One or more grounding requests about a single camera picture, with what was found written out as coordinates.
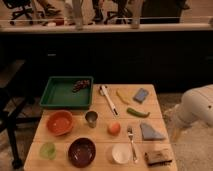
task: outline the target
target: gray cloth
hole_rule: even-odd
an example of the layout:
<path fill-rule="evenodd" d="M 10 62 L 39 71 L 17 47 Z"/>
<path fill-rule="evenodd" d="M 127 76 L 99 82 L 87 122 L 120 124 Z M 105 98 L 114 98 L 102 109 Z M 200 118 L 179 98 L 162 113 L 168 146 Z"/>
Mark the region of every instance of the gray cloth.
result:
<path fill-rule="evenodd" d="M 151 125 L 148 125 L 146 123 L 141 123 L 140 124 L 141 132 L 142 132 L 142 137 L 143 140 L 146 141 L 153 141 L 153 140 L 164 140 L 166 137 L 156 131 L 154 128 L 152 128 Z"/>

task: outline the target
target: white bowl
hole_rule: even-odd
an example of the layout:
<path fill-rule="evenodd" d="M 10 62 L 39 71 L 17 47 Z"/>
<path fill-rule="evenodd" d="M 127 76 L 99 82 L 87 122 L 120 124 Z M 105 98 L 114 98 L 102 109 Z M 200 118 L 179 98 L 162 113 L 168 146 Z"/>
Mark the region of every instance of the white bowl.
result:
<path fill-rule="evenodd" d="M 131 147 L 129 144 L 115 144 L 112 148 L 112 157 L 116 163 L 126 164 L 132 156 Z"/>

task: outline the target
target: cucumber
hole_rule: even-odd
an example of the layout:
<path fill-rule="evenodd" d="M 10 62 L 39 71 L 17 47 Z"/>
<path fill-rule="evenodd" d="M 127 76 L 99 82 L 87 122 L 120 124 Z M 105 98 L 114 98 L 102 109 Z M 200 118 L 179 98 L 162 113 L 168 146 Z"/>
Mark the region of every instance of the cucumber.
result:
<path fill-rule="evenodd" d="M 142 112 L 138 112 L 135 109 L 128 107 L 126 110 L 128 113 L 130 113 L 131 115 L 137 116 L 137 117 L 142 117 L 142 118 L 146 118 L 149 116 L 150 112 L 147 113 L 142 113 Z"/>

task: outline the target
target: small box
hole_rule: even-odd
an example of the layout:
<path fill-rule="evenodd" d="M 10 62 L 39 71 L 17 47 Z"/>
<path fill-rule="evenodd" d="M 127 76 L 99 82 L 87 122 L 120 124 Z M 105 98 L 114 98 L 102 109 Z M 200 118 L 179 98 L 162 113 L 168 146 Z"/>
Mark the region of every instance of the small box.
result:
<path fill-rule="evenodd" d="M 73 92 L 77 81 L 89 80 L 90 84 Z M 93 77 L 91 76 L 52 76 L 49 78 L 40 106 L 46 109 L 89 109 L 92 102 Z"/>

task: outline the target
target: orange bowl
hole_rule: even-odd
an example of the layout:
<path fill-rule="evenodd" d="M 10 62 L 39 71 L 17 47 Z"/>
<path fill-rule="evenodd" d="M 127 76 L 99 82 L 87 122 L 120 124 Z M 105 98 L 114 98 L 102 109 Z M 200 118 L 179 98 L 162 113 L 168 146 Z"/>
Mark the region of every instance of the orange bowl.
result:
<path fill-rule="evenodd" d="M 72 127 L 72 113 L 67 110 L 58 110 L 52 113 L 47 121 L 47 129 L 55 136 L 70 132 Z"/>

